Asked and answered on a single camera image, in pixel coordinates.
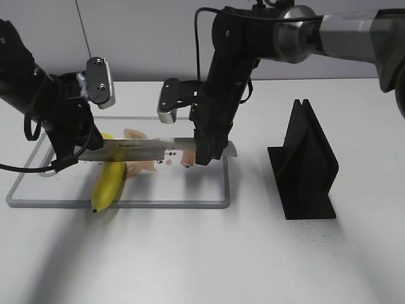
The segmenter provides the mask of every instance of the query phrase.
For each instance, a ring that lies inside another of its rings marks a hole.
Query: silver metal cylinder
[[[279,18],[300,18],[315,16],[315,12],[305,5],[286,9]],[[279,61],[300,63],[310,54],[301,47],[299,31],[304,22],[278,22],[274,28],[273,42]]]

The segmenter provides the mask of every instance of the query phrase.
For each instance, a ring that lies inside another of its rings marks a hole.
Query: clear acrylic tray
[[[114,138],[192,137],[193,124],[178,118],[173,125],[151,117],[96,117],[100,132]],[[43,167],[54,159],[44,133],[26,167]],[[57,174],[20,174],[6,200],[12,207],[90,208],[103,163],[80,161]],[[167,151],[164,161],[127,165],[112,208],[226,208],[230,204],[227,157],[207,167],[192,165],[183,151]]]

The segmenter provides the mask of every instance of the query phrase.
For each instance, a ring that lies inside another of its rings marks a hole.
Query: metal bracket
[[[201,101],[199,95],[202,84],[203,82],[198,80],[167,79],[159,97],[158,115],[160,121],[164,124],[174,124],[177,109],[198,104]]]

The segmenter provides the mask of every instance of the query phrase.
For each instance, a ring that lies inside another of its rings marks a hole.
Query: white wall
[[[115,80],[164,80],[196,75],[193,17],[201,6],[250,8],[254,0],[78,0],[93,56],[109,59]],[[366,8],[405,8],[403,0],[297,0],[319,14]],[[75,0],[0,0],[37,61],[54,73],[81,70],[88,57]],[[201,66],[209,68],[211,22],[201,13]],[[262,61],[255,79],[376,77],[375,67],[312,56],[298,65]]]
[[[12,22],[47,72],[85,68],[89,55],[74,0],[0,0],[0,18]]]

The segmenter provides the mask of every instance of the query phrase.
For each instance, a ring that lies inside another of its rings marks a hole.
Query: screw
[[[36,67],[36,68],[34,69],[34,76],[38,76],[40,70],[41,70],[41,69],[40,69],[39,67]]]

